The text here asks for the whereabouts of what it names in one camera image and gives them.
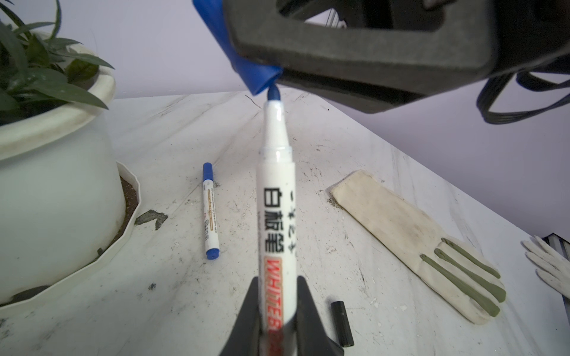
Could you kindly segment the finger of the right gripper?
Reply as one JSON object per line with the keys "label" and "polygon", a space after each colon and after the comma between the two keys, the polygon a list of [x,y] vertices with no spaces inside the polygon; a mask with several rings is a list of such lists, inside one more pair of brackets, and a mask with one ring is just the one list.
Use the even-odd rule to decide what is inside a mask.
{"label": "finger of the right gripper", "polygon": [[432,96],[569,51],[567,1],[225,1],[247,59]]}
{"label": "finger of the right gripper", "polygon": [[423,98],[422,94],[285,69],[278,83],[304,90],[365,114],[389,111]]}

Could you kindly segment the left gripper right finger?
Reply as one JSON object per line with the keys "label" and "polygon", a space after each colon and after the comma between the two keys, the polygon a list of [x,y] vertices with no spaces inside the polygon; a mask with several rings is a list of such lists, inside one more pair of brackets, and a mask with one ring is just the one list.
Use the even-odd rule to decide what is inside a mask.
{"label": "left gripper right finger", "polygon": [[344,350],[327,336],[304,277],[297,277],[298,302],[296,312],[297,350],[300,356],[343,356]]}

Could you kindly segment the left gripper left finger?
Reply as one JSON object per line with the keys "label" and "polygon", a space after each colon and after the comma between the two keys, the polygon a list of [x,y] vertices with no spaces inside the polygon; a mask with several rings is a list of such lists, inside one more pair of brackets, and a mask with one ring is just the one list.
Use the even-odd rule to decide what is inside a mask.
{"label": "left gripper left finger", "polygon": [[258,277],[254,277],[219,356],[258,356],[259,339]]}

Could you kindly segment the white marker pen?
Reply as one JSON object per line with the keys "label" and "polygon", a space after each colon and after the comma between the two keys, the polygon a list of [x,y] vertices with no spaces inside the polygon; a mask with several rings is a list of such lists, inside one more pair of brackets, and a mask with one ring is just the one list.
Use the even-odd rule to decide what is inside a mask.
{"label": "white marker pen", "polygon": [[295,163],[285,109],[276,85],[264,105],[264,136],[257,167],[258,310],[260,355],[296,355],[297,311]]}
{"label": "white marker pen", "polygon": [[220,256],[220,243],[215,210],[213,166],[203,164],[203,221],[205,233],[206,258],[216,260]]}

